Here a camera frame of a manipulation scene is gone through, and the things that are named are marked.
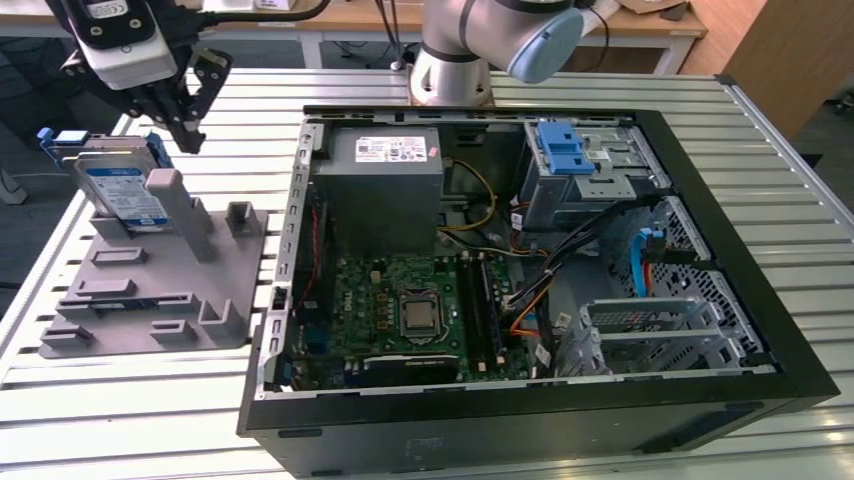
metal table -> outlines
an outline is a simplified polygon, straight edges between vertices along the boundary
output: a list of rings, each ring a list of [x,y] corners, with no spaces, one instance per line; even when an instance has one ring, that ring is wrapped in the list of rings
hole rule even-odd
[[[562,75],[524,86],[496,75],[502,106],[661,110],[756,254],[843,395],[678,455],[600,458],[417,475],[718,480],[854,477],[854,219],[739,88],[708,77]],[[251,200],[282,225],[305,104],[405,104],[402,77],[376,71],[237,70],[205,121],[198,157],[167,142],[209,210]],[[125,118],[115,134],[150,128]],[[78,194],[0,323],[0,471],[35,478],[283,478],[235,435],[249,346],[46,360],[39,335],[94,235]],[[269,232],[257,306],[266,305]]]

cardboard box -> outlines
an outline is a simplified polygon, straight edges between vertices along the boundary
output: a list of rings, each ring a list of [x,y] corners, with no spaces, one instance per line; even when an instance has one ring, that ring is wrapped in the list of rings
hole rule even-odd
[[[676,7],[689,0],[617,0],[624,7],[636,13],[650,13]]]

sticker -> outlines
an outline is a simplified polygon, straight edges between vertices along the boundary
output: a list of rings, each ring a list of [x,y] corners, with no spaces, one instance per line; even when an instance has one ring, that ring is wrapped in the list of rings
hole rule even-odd
[[[125,0],[109,0],[86,6],[90,15],[97,20],[118,17],[129,13],[129,4]]]
[[[558,321],[556,322],[556,328],[569,327],[570,320],[573,320],[573,316],[569,313],[561,312],[561,315],[558,315]]]
[[[542,343],[537,345],[537,352],[534,352],[534,355],[544,365],[549,366],[552,364],[552,353],[549,353],[549,350],[546,350]]]
[[[99,197],[125,223],[142,228],[166,225],[166,210],[146,190],[146,175],[139,168],[89,168],[86,173]]]
[[[612,156],[606,150],[588,150],[588,160],[612,161]]]
[[[512,213],[510,214],[510,225],[512,225],[514,230],[522,230],[522,220],[524,219],[525,219],[525,217],[522,216],[521,213]]]
[[[357,140],[357,163],[426,161],[425,137],[361,137]]]

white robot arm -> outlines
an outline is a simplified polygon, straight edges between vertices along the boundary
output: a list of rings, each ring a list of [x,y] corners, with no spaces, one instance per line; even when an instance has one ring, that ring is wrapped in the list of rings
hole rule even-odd
[[[596,25],[573,0],[428,0],[424,47],[410,79],[422,105],[489,102],[490,64],[540,83],[566,63]],[[620,5],[608,5],[614,13]]]

blue clip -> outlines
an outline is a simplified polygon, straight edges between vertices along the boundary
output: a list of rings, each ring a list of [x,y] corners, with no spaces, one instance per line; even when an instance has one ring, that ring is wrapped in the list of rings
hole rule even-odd
[[[644,252],[646,250],[646,243],[650,237],[664,238],[665,232],[653,230],[652,228],[642,228],[632,238],[632,280],[636,284],[638,297],[648,297],[650,295],[650,292],[646,289],[646,281],[644,279]]]
[[[585,141],[569,122],[538,124],[540,143],[549,158],[553,175],[590,175],[597,167],[585,156]]]
[[[149,149],[151,150],[153,155],[155,156],[155,160],[161,168],[175,168],[173,166],[173,159],[170,158],[170,154],[166,153],[166,146],[163,145],[163,139],[161,135],[155,132],[149,133],[146,135],[146,140],[149,141]]]
[[[90,139],[90,132],[86,130],[65,130],[59,135],[54,136],[54,130],[45,127],[37,134],[39,137],[39,146],[45,153],[54,160],[54,164],[62,170],[63,159],[51,151],[54,145],[83,145]]]

